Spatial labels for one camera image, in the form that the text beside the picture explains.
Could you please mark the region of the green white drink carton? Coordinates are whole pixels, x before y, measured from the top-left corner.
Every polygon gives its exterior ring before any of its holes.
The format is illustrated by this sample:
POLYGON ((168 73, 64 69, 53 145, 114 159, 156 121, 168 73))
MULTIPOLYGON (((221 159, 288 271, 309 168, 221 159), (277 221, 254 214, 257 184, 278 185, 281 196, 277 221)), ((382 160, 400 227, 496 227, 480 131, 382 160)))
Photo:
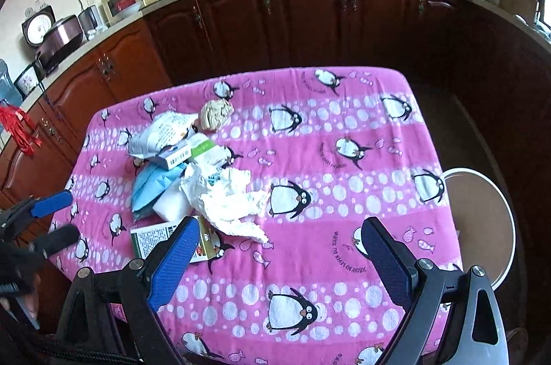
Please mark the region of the green white drink carton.
MULTIPOLYGON (((219 260, 229 249, 235 247, 223 240, 202 216, 195 216, 199 223, 200 240, 195 248, 191 263, 219 260)), ((131 240, 138 258, 147 258, 148 254, 161 241, 167 240, 177 229, 178 222, 164 222, 143 228, 131 229, 131 240)))

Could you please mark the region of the white foam block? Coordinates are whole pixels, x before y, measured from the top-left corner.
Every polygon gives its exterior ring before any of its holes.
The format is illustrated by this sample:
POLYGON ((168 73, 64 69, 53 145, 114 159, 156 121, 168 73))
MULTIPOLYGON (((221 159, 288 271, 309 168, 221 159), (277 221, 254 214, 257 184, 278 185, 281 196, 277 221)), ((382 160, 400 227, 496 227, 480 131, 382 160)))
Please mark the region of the white foam block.
POLYGON ((194 209, 185 193, 176 187, 164 191, 154 203, 153 211, 166 222, 177 222, 190 216, 194 209))

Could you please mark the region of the light blue plastic pouch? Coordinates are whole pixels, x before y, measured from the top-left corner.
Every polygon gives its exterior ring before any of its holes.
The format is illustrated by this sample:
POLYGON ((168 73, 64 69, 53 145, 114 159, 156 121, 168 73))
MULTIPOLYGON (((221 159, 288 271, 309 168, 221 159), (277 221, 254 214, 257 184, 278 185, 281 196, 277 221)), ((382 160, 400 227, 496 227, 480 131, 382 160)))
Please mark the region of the light blue plastic pouch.
POLYGON ((153 214, 152 207, 173 182, 180 178, 187 165, 180 163, 172 170, 148 162, 135 178, 131 197, 131 210, 134 221, 145 219, 153 214))

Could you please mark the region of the white tissue paper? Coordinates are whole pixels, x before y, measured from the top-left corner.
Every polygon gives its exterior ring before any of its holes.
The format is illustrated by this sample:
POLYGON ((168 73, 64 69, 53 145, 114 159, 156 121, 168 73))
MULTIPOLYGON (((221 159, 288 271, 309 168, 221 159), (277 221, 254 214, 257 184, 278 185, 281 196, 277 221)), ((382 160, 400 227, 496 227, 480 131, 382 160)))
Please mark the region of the white tissue paper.
POLYGON ((249 191, 250 171, 191 163, 180 180, 189 204, 219 232, 264 244, 268 235, 251 216, 264 216, 270 194, 249 191))

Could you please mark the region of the blue white toothpaste box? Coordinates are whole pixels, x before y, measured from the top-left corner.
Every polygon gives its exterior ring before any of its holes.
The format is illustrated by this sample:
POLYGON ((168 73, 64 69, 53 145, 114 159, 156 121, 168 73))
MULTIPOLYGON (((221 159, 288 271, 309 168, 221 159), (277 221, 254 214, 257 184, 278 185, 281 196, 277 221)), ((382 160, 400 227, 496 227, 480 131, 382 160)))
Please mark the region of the blue white toothpaste box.
POLYGON ((170 171, 180 165, 182 162, 186 162, 191 157, 191 146, 187 139, 180 140, 173 146, 166 146, 157 155, 155 155, 151 162, 154 162, 164 170, 170 171))

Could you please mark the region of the white printed snack bag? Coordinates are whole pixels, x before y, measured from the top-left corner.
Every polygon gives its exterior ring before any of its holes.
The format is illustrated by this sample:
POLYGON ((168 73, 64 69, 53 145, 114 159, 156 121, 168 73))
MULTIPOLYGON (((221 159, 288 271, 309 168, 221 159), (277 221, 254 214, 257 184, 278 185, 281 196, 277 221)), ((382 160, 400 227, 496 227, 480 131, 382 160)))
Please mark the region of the white printed snack bag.
POLYGON ((167 146, 173 146, 193 133, 199 115, 167 111, 158 115, 141 133, 134 135, 128 145, 128 154, 146 160, 156 156, 167 146))

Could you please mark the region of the green white tissue pack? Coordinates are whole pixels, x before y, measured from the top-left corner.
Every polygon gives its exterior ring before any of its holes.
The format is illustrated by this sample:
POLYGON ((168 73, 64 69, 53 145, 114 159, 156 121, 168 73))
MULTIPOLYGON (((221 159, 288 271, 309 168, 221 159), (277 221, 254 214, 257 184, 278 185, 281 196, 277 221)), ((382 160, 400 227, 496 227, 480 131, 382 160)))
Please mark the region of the green white tissue pack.
POLYGON ((187 139, 190 144, 189 163, 199 166, 212 166, 217 170, 232 165, 231 149, 219 146, 203 133, 196 133, 187 139))

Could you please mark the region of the beige paper ball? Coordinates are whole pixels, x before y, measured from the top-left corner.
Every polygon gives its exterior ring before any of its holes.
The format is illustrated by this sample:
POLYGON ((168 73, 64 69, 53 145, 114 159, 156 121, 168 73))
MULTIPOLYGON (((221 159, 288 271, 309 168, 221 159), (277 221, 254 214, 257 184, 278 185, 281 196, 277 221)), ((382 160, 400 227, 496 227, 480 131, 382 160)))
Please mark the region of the beige paper ball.
POLYGON ((232 116, 233 105, 224 99, 206 102, 199 113, 201 127, 206 132, 215 132, 222 128, 232 116))

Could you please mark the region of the white round trash bin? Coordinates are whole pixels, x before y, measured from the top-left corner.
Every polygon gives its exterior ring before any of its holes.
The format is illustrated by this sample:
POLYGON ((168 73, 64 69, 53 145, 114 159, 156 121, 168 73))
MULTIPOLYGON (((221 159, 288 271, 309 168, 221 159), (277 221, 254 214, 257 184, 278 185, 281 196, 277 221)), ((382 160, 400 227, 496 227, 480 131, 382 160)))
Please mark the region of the white round trash bin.
POLYGON ((497 185, 478 171, 453 168, 443 178, 462 264, 466 269, 481 266, 496 289, 508 276, 516 254, 517 232, 510 205, 497 185))

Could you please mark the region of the red tassel decoration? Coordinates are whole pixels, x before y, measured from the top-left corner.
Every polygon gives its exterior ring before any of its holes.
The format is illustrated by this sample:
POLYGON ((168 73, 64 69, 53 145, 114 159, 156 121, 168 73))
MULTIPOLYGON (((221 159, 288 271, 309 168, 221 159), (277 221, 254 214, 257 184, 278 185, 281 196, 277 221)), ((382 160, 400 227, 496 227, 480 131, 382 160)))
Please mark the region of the red tassel decoration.
POLYGON ((0 109, 1 125, 14 139, 20 151, 27 157, 33 157, 36 149, 42 146, 37 134, 37 125, 20 107, 2 103, 0 109))

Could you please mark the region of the blue water jug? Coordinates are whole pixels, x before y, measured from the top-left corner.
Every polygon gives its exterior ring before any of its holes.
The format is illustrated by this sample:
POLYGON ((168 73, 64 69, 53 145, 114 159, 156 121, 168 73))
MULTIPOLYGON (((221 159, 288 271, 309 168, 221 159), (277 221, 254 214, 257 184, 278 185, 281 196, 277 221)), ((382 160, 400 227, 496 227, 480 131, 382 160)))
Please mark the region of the blue water jug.
POLYGON ((2 103, 11 104, 14 107, 20 107, 22 96, 13 84, 6 62, 0 60, 0 98, 2 103))

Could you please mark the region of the silver rice cooker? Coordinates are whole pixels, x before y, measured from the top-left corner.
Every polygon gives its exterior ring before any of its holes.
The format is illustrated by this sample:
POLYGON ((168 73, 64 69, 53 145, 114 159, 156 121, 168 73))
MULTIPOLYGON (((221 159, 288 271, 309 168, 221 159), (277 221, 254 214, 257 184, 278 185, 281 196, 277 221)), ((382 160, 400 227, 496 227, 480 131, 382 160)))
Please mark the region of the silver rice cooker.
POLYGON ((35 54, 37 74, 43 78, 83 43, 84 34, 76 15, 68 16, 54 25, 44 35, 35 54))

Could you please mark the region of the pink penguin table cloth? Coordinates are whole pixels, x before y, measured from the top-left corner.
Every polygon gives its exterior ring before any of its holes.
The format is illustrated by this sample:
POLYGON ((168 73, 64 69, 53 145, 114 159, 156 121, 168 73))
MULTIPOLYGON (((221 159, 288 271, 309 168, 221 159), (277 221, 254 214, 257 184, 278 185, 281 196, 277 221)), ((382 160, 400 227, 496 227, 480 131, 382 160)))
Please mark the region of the pink penguin table cloth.
POLYGON ((228 165, 270 196, 258 244, 217 232, 215 255, 186 270, 160 320, 185 353, 228 364, 372 364, 403 310, 365 257, 375 216, 419 258, 454 270, 461 257, 433 140, 406 78, 378 67, 230 75, 104 107, 91 118, 67 182, 74 201, 52 224, 80 242, 53 259, 66 276, 118 270, 134 254, 132 136, 167 111, 233 106, 212 139, 228 165))

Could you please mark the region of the lower wooden base cabinets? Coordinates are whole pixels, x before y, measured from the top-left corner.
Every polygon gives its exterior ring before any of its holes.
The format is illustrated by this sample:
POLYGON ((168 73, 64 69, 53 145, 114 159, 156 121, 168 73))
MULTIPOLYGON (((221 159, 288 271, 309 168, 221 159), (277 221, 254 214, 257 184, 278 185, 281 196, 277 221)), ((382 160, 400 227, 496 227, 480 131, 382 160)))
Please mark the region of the lower wooden base cabinets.
POLYGON ((550 212, 550 46, 476 0, 169 0, 76 51, 32 107, 43 144, 1 156, 1 201, 63 186, 93 114, 218 75, 380 66, 455 95, 522 224, 550 212))

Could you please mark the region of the wooden cutting board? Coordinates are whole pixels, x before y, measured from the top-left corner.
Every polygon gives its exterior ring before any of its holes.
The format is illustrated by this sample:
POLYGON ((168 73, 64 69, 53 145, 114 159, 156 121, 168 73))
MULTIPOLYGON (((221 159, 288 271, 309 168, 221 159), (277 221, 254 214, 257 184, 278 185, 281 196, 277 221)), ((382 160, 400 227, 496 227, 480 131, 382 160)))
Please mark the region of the wooden cutting board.
POLYGON ((537 2, 535 0, 500 0, 499 7, 511 15, 521 17, 527 24, 533 24, 537 2))

